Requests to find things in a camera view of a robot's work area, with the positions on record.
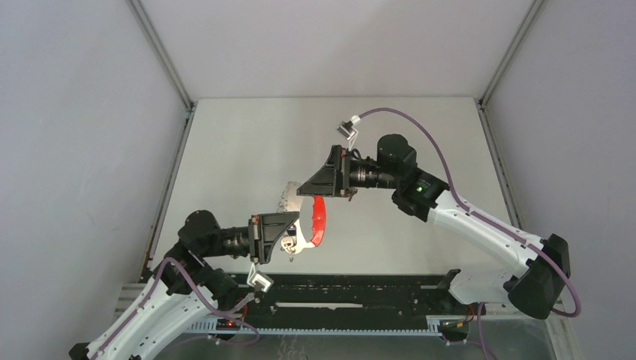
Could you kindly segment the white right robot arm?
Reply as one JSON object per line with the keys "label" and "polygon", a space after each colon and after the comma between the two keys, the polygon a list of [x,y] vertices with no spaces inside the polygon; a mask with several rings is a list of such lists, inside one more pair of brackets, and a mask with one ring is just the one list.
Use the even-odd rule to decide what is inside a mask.
{"label": "white right robot arm", "polygon": [[507,302],[538,320],[558,314],[555,305],[571,276],[568,242],[557,234],[542,238],[524,232],[471,206],[449,183],[420,169],[416,155],[399,134],[382,136],[375,158],[333,145],[328,160],[296,193],[350,198],[360,188],[391,189],[391,200],[403,213],[450,230],[495,259],[502,271],[460,270],[437,291],[437,306],[447,314],[488,302]]}

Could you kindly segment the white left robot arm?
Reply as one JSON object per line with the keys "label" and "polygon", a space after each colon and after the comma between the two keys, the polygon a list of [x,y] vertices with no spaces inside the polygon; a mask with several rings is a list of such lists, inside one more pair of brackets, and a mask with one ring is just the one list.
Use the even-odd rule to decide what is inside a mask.
{"label": "white left robot arm", "polygon": [[[256,266],[269,262],[272,246],[299,228],[298,219],[298,211],[256,214],[247,226],[223,228],[210,211],[194,211],[132,304],[98,338],[75,344],[70,358],[154,359],[198,319],[232,318],[272,287]],[[249,259],[247,291],[208,257]]]}

